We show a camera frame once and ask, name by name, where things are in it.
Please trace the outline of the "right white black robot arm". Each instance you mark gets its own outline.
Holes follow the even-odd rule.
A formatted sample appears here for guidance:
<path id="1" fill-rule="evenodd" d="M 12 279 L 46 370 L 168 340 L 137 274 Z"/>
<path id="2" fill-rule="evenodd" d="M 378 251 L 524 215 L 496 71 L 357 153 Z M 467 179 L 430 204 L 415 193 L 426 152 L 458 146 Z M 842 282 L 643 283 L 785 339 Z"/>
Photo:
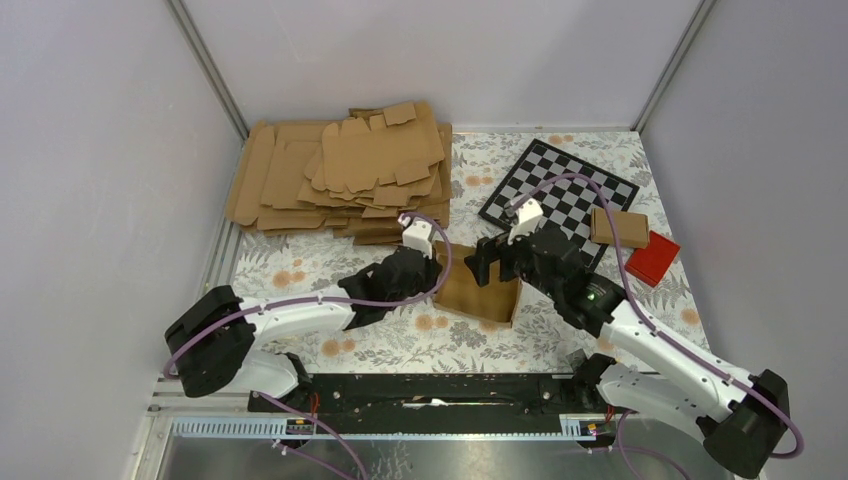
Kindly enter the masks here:
<path id="1" fill-rule="evenodd" d="M 621 286 L 588 268 L 564 233 L 484 237 L 464 262 L 481 287 L 498 263 L 500 281 L 527 283 L 552 300 L 567 324 L 630 352 L 658 374 L 593 354 L 573 373 L 573 396 L 583 410 L 610 404 L 650 416 L 699 441 L 720 466 L 746 479 L 773 457 L 788 429 L 785 380 L 733 366 L 661 326 Z"/>

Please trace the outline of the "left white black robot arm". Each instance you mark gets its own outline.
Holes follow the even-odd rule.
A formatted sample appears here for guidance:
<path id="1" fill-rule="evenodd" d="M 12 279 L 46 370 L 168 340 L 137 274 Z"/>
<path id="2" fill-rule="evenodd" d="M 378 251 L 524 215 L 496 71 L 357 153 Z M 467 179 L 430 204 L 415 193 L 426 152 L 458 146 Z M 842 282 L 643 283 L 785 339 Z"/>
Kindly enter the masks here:
<path id="1" fill-rule="evenodd" d="M 189 398 L 234 387 L 269 394 L 285 410 L 299 410 L 310 397 L 304 366 L 292 354 L 275 356 L 263 346 L 283 337 L 377 323 L 395 308 L 430 296 L 442 271 L 433 256 L 399 247 L 302 297 L 247 298 L 229 285 L 215 287 L 166 329 L 171 356 L 163 374 L 179 380 Z"/>

